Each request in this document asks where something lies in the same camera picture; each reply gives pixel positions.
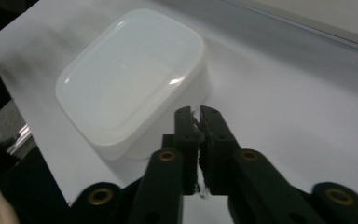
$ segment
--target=screw hole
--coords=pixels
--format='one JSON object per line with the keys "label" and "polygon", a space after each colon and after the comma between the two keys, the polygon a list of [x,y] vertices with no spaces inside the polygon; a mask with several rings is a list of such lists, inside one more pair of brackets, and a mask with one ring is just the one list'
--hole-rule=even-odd
{"label": "screw hole", "polygon": [[158,213],[148,213],[145,215],[145,222],[147,224],[156,224],[159,223],[159,221],[161,220],[161,217]]}
{"label": "screw hole", "polygon": [[305,224],[305,223],[307,223],[307,220],[304,218],[304,216],[302,216],[299,213],[290,213],[289,217],[290,217],[290,219],[292,219],[292,221],[294,223],[297,223],[297,224]]}
{"label": "screw hole", "polygon": [[89,203],[93,205],[102,205],[108,203],[113,198],[111,189],[96,189],[89,195]]}
{"label": "screw hole", "polygon": [[247,161],[256,161],[258,160],[258,155],[253,151],[243,151],[242,157]]}
{"label": "screw hole", "polygon": [[353,198],[347,192],[341,189],[327,189],[325,191],[326,196],[333,202],[342,205],[353,204]]}
{"label": "screw hole", "polygon": [[164,151],[159,153],[159,159],[162,161],[173,161],[176,155],[171,151]]}

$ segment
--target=table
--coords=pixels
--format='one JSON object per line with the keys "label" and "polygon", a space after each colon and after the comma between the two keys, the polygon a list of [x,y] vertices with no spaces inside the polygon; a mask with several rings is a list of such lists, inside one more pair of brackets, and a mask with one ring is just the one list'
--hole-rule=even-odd
{"label": "table", "polygon": [[[191,27],[208,49],[212,91],[240,145],[264,153],[305,191],[358,192],[358,49],[218,0],[41,0],[0,32],[0,75],[63,196],[125,187],[147,161],[104,161],[55,97],[61,71],[119,16],[149,8]],[[185,197],[184,223],[229,223],[226,197]]]}

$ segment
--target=white plastic container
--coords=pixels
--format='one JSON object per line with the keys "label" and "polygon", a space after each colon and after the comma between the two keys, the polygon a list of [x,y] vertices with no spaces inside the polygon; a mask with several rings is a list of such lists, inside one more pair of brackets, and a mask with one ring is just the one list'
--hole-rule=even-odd
{"label": "white plastic container", "polygon": [[62,109],[90,145],[113,160],[149,157],[173,111],[208,93],[205,45],[183,24],[147,9],[115,21],[64,69]]}

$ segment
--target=plastic container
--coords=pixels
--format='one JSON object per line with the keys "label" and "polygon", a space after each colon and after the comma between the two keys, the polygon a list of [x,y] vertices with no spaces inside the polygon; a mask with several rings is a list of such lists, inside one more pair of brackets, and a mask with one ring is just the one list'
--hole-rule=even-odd
{"label": "plastic container", "polygon": [[64,69],[56,96],[104,158],[128,151],[142,159],[159,149],[163,133],[172,133],[173,111],[199,106],[208,90],[202,38],[166,16],[137,9]]}

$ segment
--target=container lid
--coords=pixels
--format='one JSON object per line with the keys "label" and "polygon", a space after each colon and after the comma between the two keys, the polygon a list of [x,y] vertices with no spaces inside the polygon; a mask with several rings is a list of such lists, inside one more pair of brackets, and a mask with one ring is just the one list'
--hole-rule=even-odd
{"label": "container lid", "polygon": [[119,157],[197,75],[202,38],[148,9],[120,17],[64,69],[56,96],[83,136]]}

